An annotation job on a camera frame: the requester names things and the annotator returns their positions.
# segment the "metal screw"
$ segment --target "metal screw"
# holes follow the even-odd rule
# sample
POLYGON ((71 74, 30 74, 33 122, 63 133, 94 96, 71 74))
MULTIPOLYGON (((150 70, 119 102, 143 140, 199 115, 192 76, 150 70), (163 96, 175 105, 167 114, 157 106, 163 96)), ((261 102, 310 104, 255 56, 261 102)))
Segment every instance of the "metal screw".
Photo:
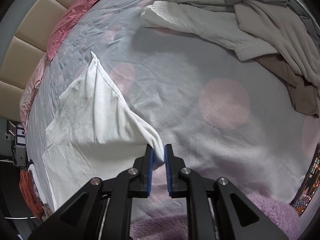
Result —
POLYGON ((128 169, 128 172, 130 175, 136 175, 138 173, 138 169, 130 168, 130 169, 128 169))
POLYGON ((99 184, 100 184, 100 179, 99 179, 99 178, 92 178, 92 179, 90 180, 90 183, 91 183, 92 185, 99 185, 99 184))
POLYGON ((190 168, 182 168, 182 169, 181 169, 181 172, 182 172, 183 174, 189 174, 189 173, 191 172, 191 169, 190 169, 190 168))
POLYGON ((226 185, 226 184, 228 184, 228 179, 227 178, 220 178, 220 179, 218 179, 218 182, 221 185, 226 185))

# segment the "white cloth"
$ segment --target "white cloth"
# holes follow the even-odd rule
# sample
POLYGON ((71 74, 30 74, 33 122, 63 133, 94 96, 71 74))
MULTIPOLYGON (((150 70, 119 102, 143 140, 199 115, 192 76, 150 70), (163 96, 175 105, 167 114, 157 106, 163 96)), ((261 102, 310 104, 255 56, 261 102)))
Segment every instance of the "white cloth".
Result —
POLYGON ((36 187, 37 187, 37 190, 39 192, 39 197, 42 201, 43 204, 46 204, 47 203, 47 199, 43 193, 43 190, 41 188, 41 185, 40 185, 40 182, 39 182, 39 178, 38 178, 38 175, 37 175, 37 172, 36 172, 36 168, 33 164, 30 164, 29 168, 28 168, 28 171, 31 171, 32 172, 32 177, 33 177, 33 180, 36 184, 36 187))
POLYGON ((43 161, 57 210, 92 177, 116 177, 155 150, 154 168, 164 163, 158 133, 133 113, 96 55, 59 97, 46 129, 43 161))
POLYGON ((239 29, 236 14, 211 12, 188 4, 155 1, 141 12, 144 27, 162 27, 194 33, 201 38, 232 49, 244 61, 278 53, 270 43, 239 29))

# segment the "pink pillowcase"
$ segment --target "pink pillowcase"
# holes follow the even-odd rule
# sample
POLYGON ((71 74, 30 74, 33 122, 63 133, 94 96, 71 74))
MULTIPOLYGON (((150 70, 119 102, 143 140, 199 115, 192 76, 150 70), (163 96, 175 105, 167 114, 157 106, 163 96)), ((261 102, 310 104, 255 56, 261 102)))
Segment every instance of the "pink pillowcase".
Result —
POLYGON ((80 18, 99 0, 77 0, 65 12, 60 21, 54 27, 47 43, 47 53, 50 61, 56 55, 60 45, 76 25, 80 18))
POLYGON ((48 56, 45 52, 38 65, 36 66, 32 76, 30 77, 20 99, 20 119, 25 132, 27 131, 28 117, 31 106, 41 84, 47 60, 48 56))

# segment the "orange cloth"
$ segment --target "orange cloth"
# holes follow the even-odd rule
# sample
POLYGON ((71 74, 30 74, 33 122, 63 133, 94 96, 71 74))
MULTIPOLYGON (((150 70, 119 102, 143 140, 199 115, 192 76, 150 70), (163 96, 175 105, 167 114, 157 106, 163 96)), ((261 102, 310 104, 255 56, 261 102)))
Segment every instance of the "orange cloth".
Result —
POLYGON ((33 191, 33 187, 31 185, 31 176, 28 171, 20 172, 19 188, 28 208, 30 208, 31 212, 36 218, 41 219, 43 208, 41 203, 37 200, 35 192, 33 191))

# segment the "pile of clothes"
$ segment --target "pile of clothes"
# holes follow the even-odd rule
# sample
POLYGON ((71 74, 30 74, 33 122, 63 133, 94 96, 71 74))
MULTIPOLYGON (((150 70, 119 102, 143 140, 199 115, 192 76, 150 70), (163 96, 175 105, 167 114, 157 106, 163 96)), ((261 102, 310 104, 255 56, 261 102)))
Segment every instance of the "pile of clothes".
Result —
POLYGON ((46 221, 52 216, 33 163, 29 165, 28 171, 20 172, 19 188, 28 208, 37 219, 46 221))
POLYGON ((298 112, 319 117, 320 27, 302 0, 159 0, 141 19, 256 60, 284 80, 298 112))

